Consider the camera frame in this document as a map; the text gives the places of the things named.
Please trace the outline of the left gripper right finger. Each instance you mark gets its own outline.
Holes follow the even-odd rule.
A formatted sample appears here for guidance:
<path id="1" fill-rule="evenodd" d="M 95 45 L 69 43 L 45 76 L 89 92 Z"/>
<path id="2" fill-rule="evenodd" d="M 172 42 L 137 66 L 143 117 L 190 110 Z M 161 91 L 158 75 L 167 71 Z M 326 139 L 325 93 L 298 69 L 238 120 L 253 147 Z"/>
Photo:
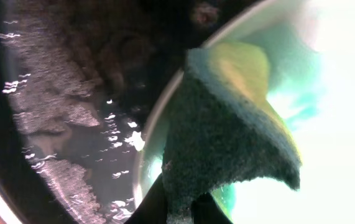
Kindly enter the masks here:
<path id="1" fill-rule="evenodd" d="M 192 202 L 191 217 L 194 224 L 233 224 L 208 192 Z"/>

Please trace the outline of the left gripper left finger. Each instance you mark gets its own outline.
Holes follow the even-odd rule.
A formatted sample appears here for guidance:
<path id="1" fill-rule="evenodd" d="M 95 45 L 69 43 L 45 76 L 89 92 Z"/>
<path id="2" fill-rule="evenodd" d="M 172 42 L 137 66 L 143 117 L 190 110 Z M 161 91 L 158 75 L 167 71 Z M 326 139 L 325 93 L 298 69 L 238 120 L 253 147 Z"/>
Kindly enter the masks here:
<path id="1" fill-rule="evenodd" d="M 124 224 L 166 224 L 167 205 L 162 174 L 160 174 L 141 204 Z"/>

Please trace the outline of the yellow green sponge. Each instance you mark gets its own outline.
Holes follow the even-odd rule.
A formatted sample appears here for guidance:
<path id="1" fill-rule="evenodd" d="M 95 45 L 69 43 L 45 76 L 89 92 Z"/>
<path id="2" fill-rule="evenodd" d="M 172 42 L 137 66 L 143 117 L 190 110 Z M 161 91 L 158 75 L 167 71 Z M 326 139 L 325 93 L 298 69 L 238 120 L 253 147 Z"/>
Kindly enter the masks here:
<path id="1" fill-rule="evenodd" d="M 192 203 L 228 184 L 266 177 L 300 188 L 302 162 L 267 101 L 269 76 L 267 54 L 254 44 L 187 52 L 163 153 L 168 223 L 192 223 Z"/>

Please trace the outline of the mint plate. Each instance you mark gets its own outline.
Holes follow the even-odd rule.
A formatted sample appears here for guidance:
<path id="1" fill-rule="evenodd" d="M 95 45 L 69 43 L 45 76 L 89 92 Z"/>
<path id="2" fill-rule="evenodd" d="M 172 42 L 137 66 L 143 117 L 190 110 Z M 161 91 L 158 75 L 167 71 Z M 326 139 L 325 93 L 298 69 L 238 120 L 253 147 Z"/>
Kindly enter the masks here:
<path id="1" fill-rule="evenodd" d="M 355 224 L 355 1 L 260 1 L 191 49 L 222 42 L 265 50 L 267 101 L 302 164 L 298 190 L 259 177 L 210 192 L 218 207 L 232 223 Z M 169 103 L 186 57 L 145 124 L 134 168 L 136 209 L 162 174 Z"/>

